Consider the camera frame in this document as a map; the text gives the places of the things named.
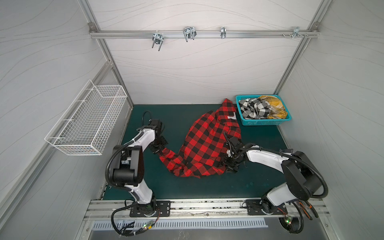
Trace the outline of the red black plaid shirt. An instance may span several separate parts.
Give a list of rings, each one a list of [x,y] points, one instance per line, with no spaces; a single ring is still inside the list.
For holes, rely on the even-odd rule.
[[[216,111],[209,111],[190,127],[178,153],[167,148],[158,156],[169,172],[177,177],[221,175],[229,147],[227,139],[241,139],[236,107],[226,99]]]

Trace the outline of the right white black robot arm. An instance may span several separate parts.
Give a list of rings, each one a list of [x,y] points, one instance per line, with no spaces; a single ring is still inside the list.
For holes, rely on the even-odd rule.
[[[227,171],[236,173],[244,162],[257,163],[281,172],[285,183],[268,191],[262,197],[262,205],[271,209],[282,204],[307,201],[310,198],[327,197],[329,188],[325,178],[300,151],[292,149],[270,150],[248,143],[244,145],[236,137],[225,135],[227,152],[221,164]]]

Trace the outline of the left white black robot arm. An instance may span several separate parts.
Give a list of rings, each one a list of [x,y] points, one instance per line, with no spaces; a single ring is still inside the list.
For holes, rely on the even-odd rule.
[[[129,142],[114,147],[105,171],[108,185],[128,191],[140,207],[151,211],[156,208],[156,198],[144,180],[144,151],[149,148],[158,154],[165,148],[168,142],[162,131],[160,120],[150,120]]]

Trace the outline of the teal plastic basket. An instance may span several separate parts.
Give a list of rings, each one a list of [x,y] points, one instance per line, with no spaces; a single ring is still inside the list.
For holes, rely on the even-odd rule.
[[[239,107],[239,100],[244,100],[244,99],[258,99],[260,96],[275,96],[278,97],[282,102],[284,107],[286,108],[288,112],[288,117],[286,119],[281,119],[281,120],[276,120],[276,119],[259,119],[259,120],[246,120],[242,117],[241,114],[241,109]],[[236,104],[237,108],[240,114],[240,119],[241,122],[244,126],[277,126],[280,125],[281,123],[290,121],[292,119],[290,112],[288,111],[288,108],[286,107],[284,101],[277,95],[238,95],[236,96]]]

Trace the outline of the black white plaid shirt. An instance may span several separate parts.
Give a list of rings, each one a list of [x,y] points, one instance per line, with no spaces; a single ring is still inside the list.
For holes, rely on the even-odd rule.
[[[242,117],[246,120],[266,119],[271,113],[271,105],[265,100],[244,99],[238,103]]]

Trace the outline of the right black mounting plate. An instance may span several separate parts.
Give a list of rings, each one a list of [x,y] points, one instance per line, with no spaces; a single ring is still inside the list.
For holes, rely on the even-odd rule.
[[[247,210],[249,216],[261,216],[261,215],[287,215],[288,212],[285,209],[285,204],[274,206],[268,200],[264,199],[249,199],[245,200],[241,208]]]

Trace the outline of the black mounting plate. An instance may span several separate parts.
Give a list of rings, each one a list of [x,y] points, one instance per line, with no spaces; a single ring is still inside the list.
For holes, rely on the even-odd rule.
[[[249,199],[245,200],[241,208],[247,210],[249,216],[261,216],[261,215],[287,215],[288,212],[285,209],[285,204],[274,206],[268,200],[264,199]]]
[[[149,204],[138,204],[131,208],[131,218],[169,217],[170,201],[152,201]]]

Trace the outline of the yellow plaid shirt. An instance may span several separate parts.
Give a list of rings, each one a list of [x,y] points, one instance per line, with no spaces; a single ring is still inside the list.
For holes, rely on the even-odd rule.
[[[266,101],[270,104],[270,113],[267,116],[267,119],[286,119],[288,117],[288,112],[283,105],[283,102],[275,96],[260,96],[259,100]]]

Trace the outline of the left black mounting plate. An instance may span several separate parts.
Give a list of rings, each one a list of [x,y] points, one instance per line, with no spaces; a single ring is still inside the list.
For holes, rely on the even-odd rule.
[[[131,218],[169,217],[170,201],[152,201],[149,204],[138,204],[131,208]]]

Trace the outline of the orange black pliers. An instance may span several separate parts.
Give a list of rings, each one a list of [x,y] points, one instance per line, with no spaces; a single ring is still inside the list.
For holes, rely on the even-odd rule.
[[[299,200],[299,206],[300,206],[301,210],[303,211],[303,213],[305,214],[305,216],[310,221],[312,221],[313,218],[316,218],[316,219],[319,218],[318,212],[316,211],[316,209],[312,206],[312,204],[309,201]]]

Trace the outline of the metal U-bolt clamp left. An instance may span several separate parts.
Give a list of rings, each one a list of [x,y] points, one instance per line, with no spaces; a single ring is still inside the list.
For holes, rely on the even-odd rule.
[[[164,37],[162,34],[160,34],[159,32],[156,32],[153,34],[153,37],[152,37],[152,49],[154,48],[155,45],[158,45],[158,51],[161,50],[161,47],[163,45],[163,42],[164,42]]]

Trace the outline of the metal u-bolt clamp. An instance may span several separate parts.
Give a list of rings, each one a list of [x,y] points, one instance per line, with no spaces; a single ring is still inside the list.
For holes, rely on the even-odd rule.
[[[194,40],[197,33],[195,27],[186,27],[183,29],[183,35],[186,40],[186,42],[189,41],[189,39]]]
[[[163,45],[163,42],[164,42],[164,37],[162,34],[160,34],[159,32],[156,32],[153,34],[153,37],[152,37],[152,49],[154,48],[155,45],[158,45],[158,51],[161,50],[161,47]]]

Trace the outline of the metal U-bolt clamp middle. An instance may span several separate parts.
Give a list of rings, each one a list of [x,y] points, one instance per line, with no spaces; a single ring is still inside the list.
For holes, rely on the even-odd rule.
[[[189,39],[194,40],[197,33],[195,27],[186,27],[183,29],[183,35],[186,40],[186,42],[189,41]]]

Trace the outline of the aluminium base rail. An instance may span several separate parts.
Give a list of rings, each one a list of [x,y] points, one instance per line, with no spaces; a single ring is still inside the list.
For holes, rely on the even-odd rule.
[[[275,213],[273,215],[265,215],[258,210],[258,215],[248,215],[246,207],[246,198],[231,199],[173,199],[163,200],[170,201],[170,216],[160,217],[165,219],[223,219],[223,218],[278,218],[284,217],[283,213]],[[310,199],[309,203],[318,212],[320,218],[330,217],[331,214],[323,200]],[[111,220],[111,214],[114,210],[124,207],[124,200],[109,201],[91,201],[85,213],[84,220],[98,221]],[[285,204],[283,211],[293,217],[298,217],[299,213],[293,204]],[[154,217],[130,217],[130,210],[124,210],[115,214],[115,220],[128,219],[155,219]]]

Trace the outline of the metal bracket with bolts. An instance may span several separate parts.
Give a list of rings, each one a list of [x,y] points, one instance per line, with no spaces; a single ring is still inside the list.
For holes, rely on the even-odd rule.
[[[284,38],[291,38],[291,39],[295,39],[295,38],[301,38],[301,39],[304,39],[304,38],[308,38],[309,35],[308,34],[303,34],[300,32],[300,28],[299,27],[296,27],[290,34],[282,34],[282,36]]]

